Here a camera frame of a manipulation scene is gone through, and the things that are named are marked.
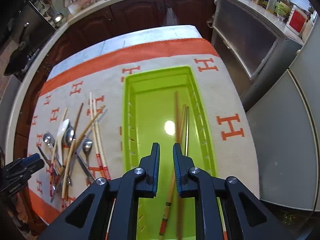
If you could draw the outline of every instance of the refrigerator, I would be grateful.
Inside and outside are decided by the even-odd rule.
[[[246,115],[257,152],[260,198],[319,212],[319,16],[289,69]]]

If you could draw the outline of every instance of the white container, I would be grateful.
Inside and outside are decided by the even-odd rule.
[[[300,36],[307,19],[307,15],[298,6],[294,5],[287,22],[287,27],[296,35]]]
[[[277,5],[277,1],[278,0],[269,0],[266,10],[270,13],[274,13]]]

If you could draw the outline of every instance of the bottle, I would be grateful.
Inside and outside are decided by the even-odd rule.
[[[289,16],[291,8],[290,8],[290,0],[278,0],[275,12],[278,13],[278,10],[285,12],[286,16]]]
[[[266,10],[270,13],[274,13],[277,1],[278,0],[269,0]]]

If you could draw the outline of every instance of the wooden cabinet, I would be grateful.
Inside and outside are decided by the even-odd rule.
[[[28,138],[16,133],[13,145],[13,159],[25,158],[28,155]]]
[[[117,35],[117,27],[109,7],[81,19],[73,24],[70,29],[81,40],[81,45],[84,48]]]
[[[55,66],[62,60],[86,48],[72,28],[67,29],[52,46],[44,63]]]
[[[164,0],[166,8],[172,8],[179,25],[193,25],[201,36],[211,41],[212,29],[207,26],[215,12],[213,0]]]
[[[31,84],[27,90],[26,96],[23,100],[20,115],[17,122],[16,133],[29,138],[30,126],[33,118],[33,112],[36,108],[36,103],[42,89],[43,84],[47,80],[47,72],[43,67],[37,70],[33,77]]]
[[[165,16],[164,0],[125,0],[110,8],[118,34],[159,27]]]

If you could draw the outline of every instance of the metal screw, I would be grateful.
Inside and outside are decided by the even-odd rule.
[[[141,174],[143,173],[143,168],[135,168],[134,171],[133,171],[135,174]]]
[[[107,181],[106,181],[106,179],[105,178],[99,178],[99,179],[97,179],[97,184],[98,185],[103,185],[103,184],[105,184]]]
[[[192,167],[192,168],[190,169],[190,172],[193,173],[193,174],[197,174],[197,173],[200,172],[200,169],[197,168],[197,167]]]
[[[231,176],[228,178],[228,182],[231,184],[236,184],[238,182],[238,179],[236,177]]]

